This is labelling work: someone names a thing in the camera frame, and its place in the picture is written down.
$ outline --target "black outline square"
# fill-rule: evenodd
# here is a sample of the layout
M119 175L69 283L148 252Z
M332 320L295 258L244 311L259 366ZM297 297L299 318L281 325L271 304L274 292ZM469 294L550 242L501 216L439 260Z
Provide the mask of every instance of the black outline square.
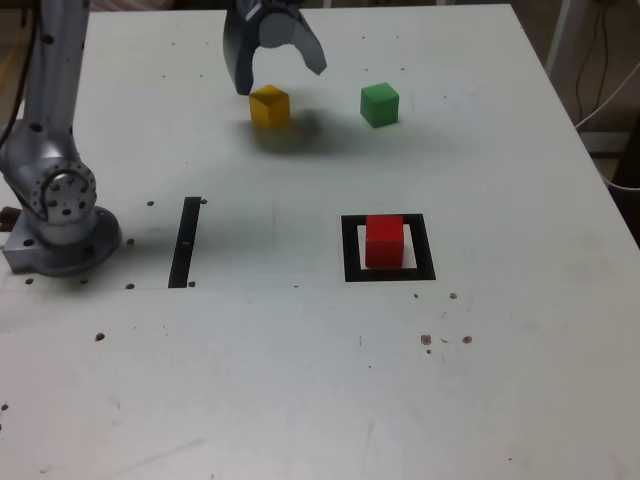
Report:
M343 215L342 256L344 258L345 282L407 282L415 280L435 280L427 229L421 213L400 215L404 225L411 229L413 251L416 256L416 268L363 270L360 265L360 246L358 245L358 226L367 224L366 215Z

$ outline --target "white cable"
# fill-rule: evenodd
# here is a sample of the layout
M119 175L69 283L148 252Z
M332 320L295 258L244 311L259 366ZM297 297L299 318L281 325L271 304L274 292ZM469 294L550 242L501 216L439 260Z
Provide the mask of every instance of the white cable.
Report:
M602 181L604 183L606 183L610 187L615 188L616 190L622 190L623 192L640 192L640 188L623 187L622 185L616 185L611 180L607 179L607 177L605 177L604 175L600 174L600 176L602 177Z
M629 80L631 80L631 77L633 77L635 75L635 73L638 71L638 69L640 69L640 62L638 62L638 64L635 66L635 68L633 70L631 70L631 73L629 75L627 75L627 78L625 78L622 83L620 84L620 86L616 89L615 92L613 92L609 98L607 98L604 102L602 102L602 105L600 105L598 108L596 108L593 112L591 112L590 115L586 116L584 119L582 119L580 122L578 122L575 126L576 130L578 128L580 128L582 125L584 125L586 122L589 121L589 119L591 119L591 117L593 117L596 113L598 113L600 110L602 110L611 100L613 100L613 98L620 92L620 90L623 89L623 87L627 84L627 82ZM622 185L617 185L615 183L613 183L612 181L610 181L608 178L606 178L604 175L600 174L600 177L602 178L602 181L604 183L606 183L608 186L610 186L611 188L615 188L616 190L621 190L623 192L640 192L640 188L633 188L633 187L623 187Z
M607 106L607 104L613 100L613 98L620 92L620 90L622 90L622 88L627 84L627 82L629 80L631 80L631 77L633 77L635 75L635 73L638 71L638 69L640 68L640 62L638 62L638 64L635 66L635 68L633 70L631 70L631 73L629 75L627 75L627 78L624 79L624 81L620 84L620 86L616 89L615 92L613 92L611 94L611 96L609 98L607 98L602 105L600 105L598 108L596 108L593 112L591 112L590 115L588 115L587 117L585 117L584 119L582 119L575 127L576 129L580 128L582 125L584 125L586 122L588 122L591 117L593 117L596 113L598 113L600 110L602 110L604 107Z

